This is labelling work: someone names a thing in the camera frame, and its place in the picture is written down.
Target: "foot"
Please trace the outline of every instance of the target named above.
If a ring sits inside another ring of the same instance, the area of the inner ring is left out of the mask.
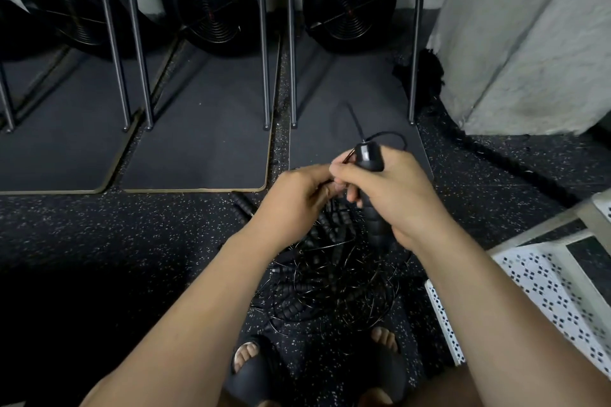
[[[238,373],[246,361],[256,357],[257,354],[259,354],[259,346],[255,343],[242,344],[233,356],[233,371]],[[280,407],[280,404],[271,400],[264,400],[257,407]]]
[[[399,351],[395,334],[388,329],[377,326],[371,330],[371,339],[378,344],[383,344],[393,352]],[[384,405],[391,405],[392,400],[386,394],[382,388],[371,388],[363,393],[359,398],[359,407],[379,407]]]

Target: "black handle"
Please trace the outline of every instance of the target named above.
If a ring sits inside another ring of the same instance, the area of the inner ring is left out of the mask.
[[[367,171],[384,171],[384,159],[380,146],[374,142],[363,142],[355,148],[355,164]],[[367,228],[369,243],[378,251],[385,251],[389,248],[392,241],[392,229],[371,204],[371,200],[366,193],[361,192],[363,202],[363,217]]]

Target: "black slide sandal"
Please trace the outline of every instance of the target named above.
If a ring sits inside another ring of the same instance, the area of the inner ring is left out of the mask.
[[[376,326],[395,333],[387,321]],[[408,371],[405,360],[401,356],[401,345],[397,342],[398,351],[394,352],[385,345],[374,342],[371,339],[372,330],[373,328],[364,331],[357,338],[358,346],[355,349],[357,373],[353,391],[356,395],[355,405],[359,398],[371,388],[382,389],[393,403],[397,403],[405,398],[408,391]]]
[[[238,349],[245,343],[255,343],[259,353],[248,359],[238,373],[233,370],[233,359]],[[250,407],[256,407],[264,400],[279,404],[285,400],[285,380],[280,355],[263,335],[250,335],[240,341],[231,357],[229,374],[223,388],[236,399]]]

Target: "metal pole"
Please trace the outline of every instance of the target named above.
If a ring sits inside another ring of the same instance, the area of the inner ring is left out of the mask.
[[[104,6],[104,17],[106,18],[106,27],[108,28],[108,38],[111,41],[112,62],[115,65],[117,73],[118,93],[121,97],[121,106],[123,108],[123,130],[127,131],[131,125],[130,103],[127,100],[127,90],[125,88],[125,75],[123,74],[123,64],[118,54],[117,36],[114,31],[112,22],[111,3],[110,0],[102,0]]]
[[[297,87],[295,80],[295,0],[288,0],[288,59],[291,85],[291,127],[297,127]]]
[[[416,123],[416,82],[418,79],[418,37],[420,35],[420,24],[422,23],[422,6],[424,0],[416,0],[414,10],[414,41],[412,43],[412,71],[409,83],[409,124]]]
[[[129,0],[130,2],[130,18],[131,27],[134,31],[134,41],[136,43],[136,56],[138,58],[138,66],[140,67],[140,80],[142,83],[142,92],[144,93],[144,110],[147,114],[147,130],[153,128],[155,117],[151,107],[151,92],[149,86],[149,73],[147,72],[147,61],[142,53],[142,39],[140,37],[140,24],[138,22],[138,1]]]
[[[263,71],[263,113],[264,129],[271,127],[270,113],[270,75],[268,72],[268,53],[267,53],[267,6],[265,0],[259,0],[259,29],[261,31],[261,64]]]
[[[13,116],[9,86],[6,82],[6,74],[4,74],[2,63],[0,63],[0,100],[2,100],[4,107],[4,118],[6,118],[6,123],[9,126],[7,132],[13,132],[15,130],[15,117]]]

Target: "forearm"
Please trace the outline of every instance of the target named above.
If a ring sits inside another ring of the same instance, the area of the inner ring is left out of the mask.
[[[456,223],[417,256],[488,406],[598,406],[611,384]]]
[[[248,306],[273,254],[245,230],[230,238],[82,405],[215,406]]]

